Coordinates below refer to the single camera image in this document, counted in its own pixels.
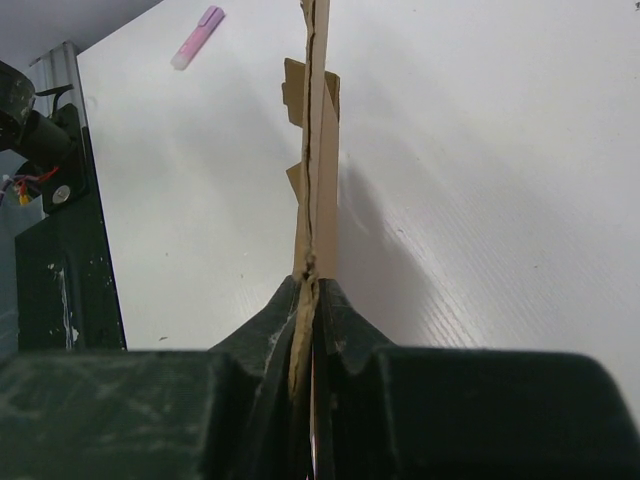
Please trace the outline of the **brown cardboard box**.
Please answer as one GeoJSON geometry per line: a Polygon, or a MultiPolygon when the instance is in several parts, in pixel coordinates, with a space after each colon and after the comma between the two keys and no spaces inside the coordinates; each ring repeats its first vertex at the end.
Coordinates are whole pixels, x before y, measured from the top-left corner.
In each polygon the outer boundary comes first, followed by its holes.
{"type": "Polygon", "coordinates": [[[313,333],[321,283],[337,270],[340,77],[327,70],[330,4],[304,1],[306,58],[286,59],[283,102],[302,130],[301,159],[287,175],[295,192],[297,223],[293,278],[299,286],[292,337],[288,397],[291,424],[288,476],[305,479],[312,468],[313,333]]]}

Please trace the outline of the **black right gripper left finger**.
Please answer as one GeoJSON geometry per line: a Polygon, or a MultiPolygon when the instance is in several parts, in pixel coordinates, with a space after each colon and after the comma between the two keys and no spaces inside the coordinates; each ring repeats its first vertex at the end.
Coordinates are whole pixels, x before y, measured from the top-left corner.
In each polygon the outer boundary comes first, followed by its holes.
{"type": "Polygon", "coordinates": [[[207,351],[42,352],[1,365],[5,479],[284,479],[298,285],[207,351]]]}

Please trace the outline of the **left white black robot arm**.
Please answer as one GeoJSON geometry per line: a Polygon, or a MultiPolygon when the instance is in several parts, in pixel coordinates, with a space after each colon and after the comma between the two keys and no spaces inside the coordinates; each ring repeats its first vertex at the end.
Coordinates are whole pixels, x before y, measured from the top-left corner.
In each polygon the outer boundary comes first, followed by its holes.
{"type": "Polygon", "coordinates": [[[1,150],[12,150],[42,168],[63,162],[75,147],[71,136],[52,119],[34,109],[37,92],[22,72],[1,62],[1,150]]]}

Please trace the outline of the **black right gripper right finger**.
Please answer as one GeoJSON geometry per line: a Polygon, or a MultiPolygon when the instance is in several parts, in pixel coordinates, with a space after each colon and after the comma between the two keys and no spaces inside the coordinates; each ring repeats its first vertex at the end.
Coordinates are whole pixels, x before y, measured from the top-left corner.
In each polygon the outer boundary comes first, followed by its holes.
{"type": "Polygon", "coordinates": [[[580,354],[402,347],[333,280],[314,321],[320,479],[635,479],[639,432],[580,354]]]}

